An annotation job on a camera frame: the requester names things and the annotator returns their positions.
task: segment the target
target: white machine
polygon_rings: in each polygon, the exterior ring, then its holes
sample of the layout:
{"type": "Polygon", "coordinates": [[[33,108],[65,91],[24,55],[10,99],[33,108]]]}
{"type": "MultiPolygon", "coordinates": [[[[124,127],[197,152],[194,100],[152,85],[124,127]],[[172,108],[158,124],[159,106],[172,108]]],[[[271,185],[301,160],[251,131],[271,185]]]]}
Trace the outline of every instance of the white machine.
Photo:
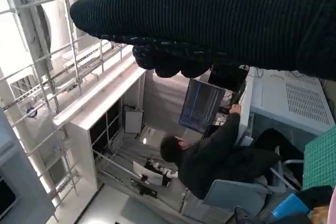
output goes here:
{"type": "Polygon", "coordinates": [[[335,126],[319,79],[297,71],[263,70],[254,77],[250,111],[314,135],[335,126]]]}
{"type": "Polygon", "coordinates": [[[140,177],[146,178],[144,181],[145,183],[149,184],[154,184],[161,186],[162,185],[162,179],[163,176],[157,173],[152,172],[151,170],[146,169],[145,167],[139,165],[137,162],[133,161],[133,170],[136,174],[138,174],[140,177]]]}

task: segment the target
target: black jacket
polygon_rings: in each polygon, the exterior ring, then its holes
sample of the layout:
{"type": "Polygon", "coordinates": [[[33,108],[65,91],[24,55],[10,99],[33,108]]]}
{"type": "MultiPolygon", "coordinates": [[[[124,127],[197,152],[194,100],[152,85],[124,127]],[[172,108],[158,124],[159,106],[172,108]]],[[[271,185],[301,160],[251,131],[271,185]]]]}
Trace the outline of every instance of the black jacket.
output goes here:
{"type": "Polygon", "coordinates": [[[229,115],[214,134],[183,152],[179,179],[197,198],[204,199],[216,179],[249,182],[279,161],[271,151],[234,148],[239,121],[239,114],[229,115]]]}

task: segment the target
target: dark hair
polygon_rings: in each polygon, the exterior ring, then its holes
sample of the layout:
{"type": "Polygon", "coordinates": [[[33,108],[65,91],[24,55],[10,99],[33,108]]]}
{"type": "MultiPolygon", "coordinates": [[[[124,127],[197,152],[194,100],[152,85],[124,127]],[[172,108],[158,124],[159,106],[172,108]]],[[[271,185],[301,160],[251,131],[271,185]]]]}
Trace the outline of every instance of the dark hair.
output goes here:
{"type": "Polygon", "coordinates": [[[182,149],[179,139],[175,136],[166,136],[162,139],[160,153],[162,158],[167,162],[174,162],[177,166],[180,165],[182,159],[182,149]]]}

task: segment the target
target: blue object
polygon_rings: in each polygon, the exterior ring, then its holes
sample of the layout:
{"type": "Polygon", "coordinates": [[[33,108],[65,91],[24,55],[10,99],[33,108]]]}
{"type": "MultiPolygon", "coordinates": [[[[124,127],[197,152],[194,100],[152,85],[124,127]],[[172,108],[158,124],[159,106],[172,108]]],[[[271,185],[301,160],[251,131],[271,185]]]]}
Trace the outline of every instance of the blue object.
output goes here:
{"type": "Polygon", "coordinates": [[[298,212],[307,214],[308,211],[308,207],[295,194],[290,194],[273,210],[272,214],[276,219],[281,219],[298,212]]]}

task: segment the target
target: white board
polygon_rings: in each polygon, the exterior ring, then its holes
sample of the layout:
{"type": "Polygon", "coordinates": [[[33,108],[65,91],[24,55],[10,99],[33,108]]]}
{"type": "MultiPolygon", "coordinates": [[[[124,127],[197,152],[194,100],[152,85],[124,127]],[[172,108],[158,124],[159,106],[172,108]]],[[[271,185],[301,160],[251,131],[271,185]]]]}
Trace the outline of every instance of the white board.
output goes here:
{"type": "Polygon", "coordinates": [[[125,133],[141,133],[142,111],[125,111],[125,133]]]}

